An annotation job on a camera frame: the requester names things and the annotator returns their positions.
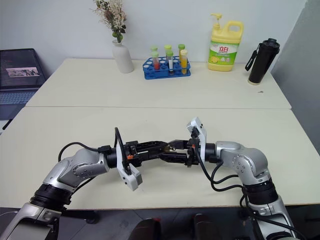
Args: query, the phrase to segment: blue test tube rack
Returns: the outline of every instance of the blue test tube rack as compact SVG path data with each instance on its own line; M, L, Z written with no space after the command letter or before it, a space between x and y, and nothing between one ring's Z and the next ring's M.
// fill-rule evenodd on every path
M173 56L173 74L170 74L169 63L165 56L159 57L160 68L155 70L152 57L148 58L142 65L144 72L144 78L146 80L151 79L166 79L166 78L180 78L190 76L190 63L187 61L186 68L182 68L179 56ZM182 74L182 69L186 69L186 74Z

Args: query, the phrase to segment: white table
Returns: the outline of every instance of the white table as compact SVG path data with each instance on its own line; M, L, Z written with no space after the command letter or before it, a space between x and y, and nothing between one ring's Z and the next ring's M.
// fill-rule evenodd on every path
M244 64L232 71L208 70L191 62L191 76L145 80L144 61L119 72L112 59L66 59L27 103L28 107L130 107L203 109L290 109L272 75L250 85Z
M189 139L186 124L198 116L207 141L236 141L265 153L278 193L287 205L320 203L320 157L291 110L125 107L26 107L0 136L0 206L21 207L73 141L112 145L114 127L124 141ZM68 148L72 156L77 146ZM208 170L213 164L208 163ZM132 192L116 169L98 176L72 197L71 209L238 206L239 189L214 192L199 166L159 159L139 168L143 183ZM231 174L221 168L220 179ZM230 179L228 184L239 183Z

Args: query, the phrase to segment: yellow liquid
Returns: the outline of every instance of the yellow liquid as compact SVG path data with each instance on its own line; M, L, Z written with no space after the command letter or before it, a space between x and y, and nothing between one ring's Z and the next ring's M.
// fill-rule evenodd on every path
M187 67L187 56L181 56L180 57L180 61L181 61L181 67L182 68L186 68ZM182 74L186 75L187 74L187 69L182 69Z

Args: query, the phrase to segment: robotic arm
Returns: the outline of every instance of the robotic arm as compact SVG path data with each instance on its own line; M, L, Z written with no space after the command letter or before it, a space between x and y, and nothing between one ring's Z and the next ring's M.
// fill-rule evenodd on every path
M256 237L259 240L296 237L296 230L272 182L267 158L260 150L230 141L207 143L207 132L197 117L187 125L187 129L192 139L169 143L131 141L124 144L119 130L115 128L114 147L108 145L95 149L78 142L68 144L66 147L80 144L84 148L54 166L34 196L7 226L0 240L28 239L26 231L30 239L56 238L59 217L77 190L94 177L117 168L124 184L134 191L143 182L137 167L152 159L182 163L187 167L200 164L207 177L205 161L217 163L216 169L221 165L233 169L242 181L243 187L237 186L242 188L242 200L245 199L249 209ZM66 147L60 152L59 159ZM176 149L187 150L187 153L175 152ZM212 186L217 183L213 177L214 174L209 176Z

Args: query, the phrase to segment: bottle label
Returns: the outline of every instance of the bottle label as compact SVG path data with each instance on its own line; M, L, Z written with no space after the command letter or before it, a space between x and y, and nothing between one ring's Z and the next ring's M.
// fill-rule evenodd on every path
M233 65L235 63L239 43L222 43L211 41L208 63Z

